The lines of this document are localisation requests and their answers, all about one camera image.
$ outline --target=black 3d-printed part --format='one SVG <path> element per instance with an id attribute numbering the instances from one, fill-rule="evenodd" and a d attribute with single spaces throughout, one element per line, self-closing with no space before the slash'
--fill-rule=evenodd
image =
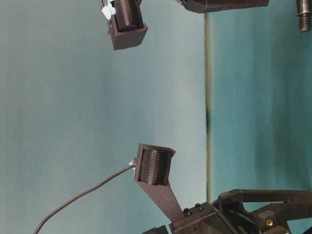
<path id="1" fill-rule="evenodd" d="M 139 180 L 151 185 L 167 185 L 172 156 L 171 151 L 144 149 Z"/>
<path id="2" fill-rule="evenodd" d="M 166 226 L 161 226 L 160 228 L 152 228 L 143 234 L 168 234 Z"/>
<path id="3" fill-rule="evenodd" d="M 181 0 L 185 9 L 197 13 L 267 6 L 269 0 Z"/>
<path id="4" fill-rule="evenodd" d="M 142 43 L 147 32 L 138 0 L 115 0 L 116 14 L 108 22 L 114 50 L 127 49 Z"/>

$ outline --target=metal screw thread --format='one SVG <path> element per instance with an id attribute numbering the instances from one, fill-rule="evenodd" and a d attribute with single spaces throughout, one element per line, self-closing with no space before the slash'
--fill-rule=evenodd
<path id="1" fill-rule="evenodd" d="M 304 13 L 300 15 L 300 31 L 307 32 L 311 29 L 311 14 Z"/>

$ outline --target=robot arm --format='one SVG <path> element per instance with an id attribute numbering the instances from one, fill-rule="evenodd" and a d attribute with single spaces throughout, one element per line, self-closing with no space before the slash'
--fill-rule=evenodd
<path id="1" fill-rule="evenodd" d="M 135 181 L 171 220 L 173 234 L 291 234 L 287 221 L 312 217 L 311 191 L 232 190 L 183 211 L 169 184 L 169 148 L 139 145 Z M 273 203 L 248 212 L 245 202 Z M 165 226 L 143 234 L 168 234 Z M 312 234 L 312 228 L 304 234 Z"/>
<path id="2" fill-rule="evenodd" d="M 185 9 L 196 13 L 267 6 L 269 0 L 176 0 Z M 114 50 L 135 47 L 143 42 L 148 30 L 141 14 L 142 0 L 114 0 L 116 13 L 108 21 Z"/>

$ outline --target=wire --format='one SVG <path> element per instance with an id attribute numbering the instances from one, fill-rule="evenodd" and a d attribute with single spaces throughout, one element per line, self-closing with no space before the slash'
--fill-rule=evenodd
<path id="1" fill-rule="evenodd" d="M 68 201 L 66 201 L 65 203 L 63 203 L 61 206 L 59 206 L 58 208 L 56 208 L 54 211 L 52 211 L 50 214 L 48 214 L 42 221 L 41 223 L 37 226 L 36 230 L 33 232 L 33 234 L 37 234 L 40 229 L 43 227 L 43 225 L 45 224 L 46 221 L 49 220 L 49 218 L 51 218 L 52 216 L 54 216 L 56 213 L 58 213 L 59 211 L 61 211 L 62 209 L 64 209 L 66 206 L 68 206 L 69 204 L 71 204 L 72 202 L 76 201 L 77 199 L 81 198 L 82 196 L 85 196 L 91 192 L 93 192 L 94 190 L 98 189 L 99 187 L 101 187 L 102 185 L 106 184 L 108 181 L 110 181 L 111 179 L 115 178 L 116 176 L 124 173 L 125 171 L 136 167 L 136 164 L 132 164 L 130 166 L 125 167 L 124 169 L 112 174 L 111 176 L 107 177 L 105 180 L 102 180 L 100 183 L 98 183 L 97 185 L 95 185 L 94 187 L 87 189 L 86 191 L 78 194 L 77 196 L 69 199 Z"/>
<path id="2" fill-rule="evenodd" d="M 104 6 L 105 6 L 104 1 L 103 1 L 103 0 L 99 0 L 99 4 L 100 4 L 100 6 L 101 6 L 101 9 L 103 9 Z"/>

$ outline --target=brass screw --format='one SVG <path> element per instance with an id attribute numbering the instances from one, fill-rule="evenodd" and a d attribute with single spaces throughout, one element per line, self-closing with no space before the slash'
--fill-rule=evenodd
<path id="1" fill-rule="evenodd" d="M 268 226 L 268 227 L 273 226 L 273 224 L 274 224 L 274 223 L 273 223 L 273 220 L 270 220 L 270 219 L 269 219 L 269 220 L 267 221 L 267 226 Z"/>

